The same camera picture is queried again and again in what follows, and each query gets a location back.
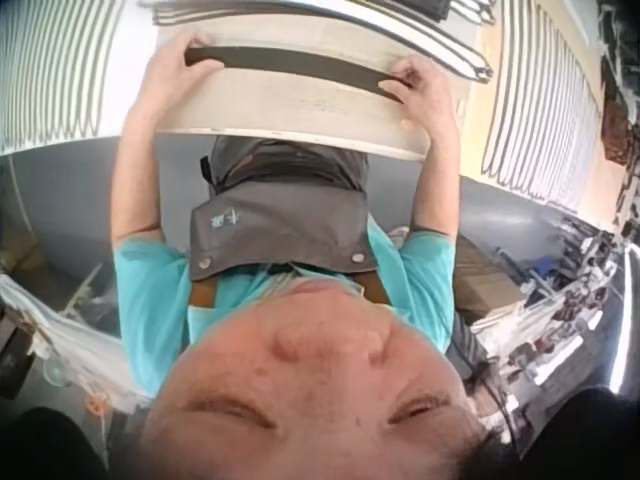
hand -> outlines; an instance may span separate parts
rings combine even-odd
[[[379,87],[405,105],[410,117],[432,141],[458,135],[449,80],[433,60],[412,55],[396,63],[391,73],[410,87],[396,80],[380,82]]]
[[[188,47],[204,47],[202,33],[187,30],[161,47],[147,65],[144,81],[134,109],[156,123],[208,74],[224,68],[217,60],[203,60],[187,67],[184,52]]]

wooden board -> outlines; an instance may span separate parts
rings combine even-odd
[[[327,18],[264,14],[195,25],[216,46],[290,49],[380,71],[389,71],[394,62],[413,53],[384,35]],[[183,28],[161,27],[159,42]],[[167,115],[161,129],[282,138],[422,161],[428,138],[421,128],[403,122],[404,117],[402,107],[392,100],[336,82],[228,69],[206,79]]]

person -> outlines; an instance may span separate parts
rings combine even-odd
[[[162,233],[153,139],[224,68],[185,65],[206,41],[182,33],[151,59],[113,175],[122,338],[154,397],[139,458],[153,478],[457,475],[492,437],[443,355],[460,163],[447,78],[412,56],[380,84],[431,140],[401,250],[369,215],[365,154],[222,138],[187,258]]]

brown strap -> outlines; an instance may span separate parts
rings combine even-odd
[[[364,289],[364,298],[371,303],[391,305],[389,295],[382,285],[378,272],[356,273],[353,281]],[[193,282],[189,305],[199,308],[213,308],[216,304],[216,292],[218,289],[218,277],[209,277]]]
[[[382,305],[391,305],[389,295],[382,285],[380,275],[377,271],[356,273],[353,276],[353,281],[364,288],[364,298],[371,303],[379,303]]]
[[[216,304],[216,291],[218,290],[218,277],[213,276],[193,282],[189,305],[199,308],[213,308]]]

